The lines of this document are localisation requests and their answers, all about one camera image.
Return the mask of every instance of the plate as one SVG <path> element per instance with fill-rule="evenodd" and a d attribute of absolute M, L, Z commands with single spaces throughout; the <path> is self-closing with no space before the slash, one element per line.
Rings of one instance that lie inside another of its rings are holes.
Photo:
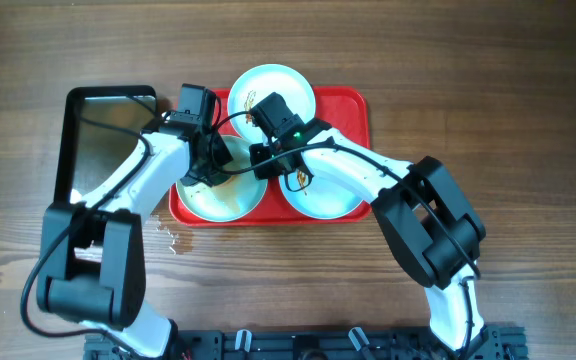
<path fill-rule="evenodd" d="M 223 135 L 224 143 L 232 154 L 233 161 L 224 169 L 237 170 L 250 166 L 250 143 L 242 138 Z M 268 180 L 257 180 L 249 171 L 234 175 L 225 183 L 209 187 L 198 183 L 185 187 L 177 181 L 177 193 L 184 206 L 195 216 L 212 222 L 237 220 L 251 212 L 266 193 Z"/>
<path fill-rule="evenodd" d="M 288 175 L 288 184 L 293 190 L 301 187 L 297 181 L 297 174 L 298 172 L 294 172 Z M 279 186 L 284 197 L 295 210 L 315 219 L 340 218 L 355 210 L 362 202 L 361 198 L 340 185 L 317 176 L 313 176 L 308 187 L 297 192 L 286 188 L 283 176 L 279 177 Z"/>
<path fill-rule="evenodd" d="M 276 92 L 286 100 L 293 113 L 304 122 L 315 117 L 315 93 L 300 73 L 278 64 L 267 64 L 246 71 L 235 81 L 228 95 L 228 115 L 250 110 L 266 96 Z M 257 144 L 264 141 L 264 134 L 252 124 L 250 116 L 238 116 L 230 120 L 232 127 L 242 138 Z"/>

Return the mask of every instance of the wooden tabletop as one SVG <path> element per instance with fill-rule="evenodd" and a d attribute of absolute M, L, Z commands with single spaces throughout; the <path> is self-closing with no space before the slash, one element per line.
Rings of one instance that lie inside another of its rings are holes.
<path fill-rule="evenodd" d="M 265 63 L 358 89 L 377 152 L 443 161 L 487 227 L 485 320 L 525 326 L 532 359 L 576 358 L 576 1 L 93 3 L 0 0 L 0 358 L 82 354 L 82 338 L 41 339 L 19 318 L 68 91 L 149 84 L 174 100 L 183 82 L 229 87 Z M 146 298 L 182 329 L 428 324 L 372 215 L 196 229 L 167 206 L 144 231 Z"/>

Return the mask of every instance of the tray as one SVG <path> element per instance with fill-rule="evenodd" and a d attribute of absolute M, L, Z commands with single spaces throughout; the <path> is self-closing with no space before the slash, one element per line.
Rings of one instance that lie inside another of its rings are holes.
<path fill-rule="evenodd" d="M 370 148 L 370 130 L 368 128 L 368 112 L 366 100 L 359 92 L 346 86 L 315 86 L 315 101 L 317 102 L 316 117 L 329 122 L 339 129 L 344 136 L 353 142 Z M 227 116 L 228 94 L 230 89 L 214 90 L 221 98 L 222 118 Z M 221 127 L 221 134 L 235 135 L 230 123 Z M 284 198 L 279 187 L 279 179 L 270 179 L 268 189 L 259 205 L 241 219 L 215 223 L 198 218 L 192 214 L 179 200 L 177 188 L 170 189 L 170 213 L 180 223 L 187 226 L 226 227 L 226 226 L 259 226 L 259 225 L 301 225 L 317 223 L 348 223 L 365 218 L 370 213 L 370 205 L 363 202 L 350 214 L 332 220 L 319 220 L 307 217 L 295 210 Z"/>

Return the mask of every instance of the white arm segment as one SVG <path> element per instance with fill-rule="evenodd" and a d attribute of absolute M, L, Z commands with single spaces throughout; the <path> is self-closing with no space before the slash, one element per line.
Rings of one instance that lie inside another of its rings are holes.
<path fill-rule="evenodd" d="M 150 143 L 152 155 L 115 198 L 100 208 L 100 210 L 110 212 L 128 209 L 132 213 L 141 215 L 142 225 L 148 220 L 150 213 L 166 191 L 186 175 L 190 163 L 190 150 L 187 142 L 173 135 L 161 133 L 146 134 L 144 138 Z M 121 181 L 141 160 L 145 149 L 140 141 L 126 161 L 101 186 L 83 197 L 82 200 L 86 202 L 86 205 L 95 204 Z M 92 321 L 82 321 L 81 325 L 107 330 L 139 355 L 150 358 L 163 355 L 172 327 L 167 318 L 159 315 L 145 301 L 135 321 L 123 331 L 111 330 L 104 324 Z"/>
<path fill-rule="evenodd" d="M 115 195 L 115 198 L 103 205 L 100 210 L 113 212 L 128 209 L 141 215 L 143 225 L 161 198 L 175 182 L 186 175 L 190 164 L 190 148 L 187 142 L 173 135 L 152 133 L 144 135 L 153 155 L 132 179 Z M 126 161 L 117 168 L 98 188 L 84 195 L 82 201 L 92 206 L 113 186 L 128 174 L 141 160 L 145 151 L 139 141 L 135 150 Z"/>
<path fill-rule="evenodd" d="M 473 275 L 472 269 L 466 265 L 452 277 L 450 285 L 444 290 L 436 286 L 425 289 L 430 306 L 430 330 L 437 339 L 453 351 L 464 345 L 468 326 L 466 297 L 460 283 L 464 277 Z M 479 315 L 477 309 L 473 281 L 468 282 L 468 295 L 472 306 L 472 320 L 475 323 L 470 336 L 470 340 L 472 340 L 479 335 L 484 326 L 484 319 Z"/>
<path fill-rule="evenodd" d="M 407 168 L 412 164 L 411 162 L 381 156 L 348 140 L 334 128 L 320 132 L 308 144 L 325 141 L 331 136 L 335 139 L 335 143 L 368 155 L 380 164 L 389 167 L 399 177 L 403 178 L 408 174 Z M 381 189 L 391 188 L 397 183 L 391 177 L 384 176 L 384 173 L 373 165 L 343 151 L 313 149 L 304 151 L 302 158 L 314 176 L 325 178 L 344 187 L 367 203 L 373 202 Z"/>

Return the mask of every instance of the wooden table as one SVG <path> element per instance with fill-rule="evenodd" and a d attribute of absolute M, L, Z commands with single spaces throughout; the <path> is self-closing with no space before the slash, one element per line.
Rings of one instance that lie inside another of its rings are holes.
<path fill-rule="evenodd" d="M 31 335 L 18 309 L 67 92 L 150 84 L 174 99 L 182 82 L 228 87 L 264 63 L 361 91 L 376 151 L 442 160 L 487 225 L 486 321 L 525 326 L 532 359 L 576 358 L 576 2 L 95 2 L 0 0 L 0 358 L 82 353 L 81 338 Z M 167 204 L 145 229 L 146 297 L 182 329 L 428 323 L 372 216 L 193 229 Z"/>

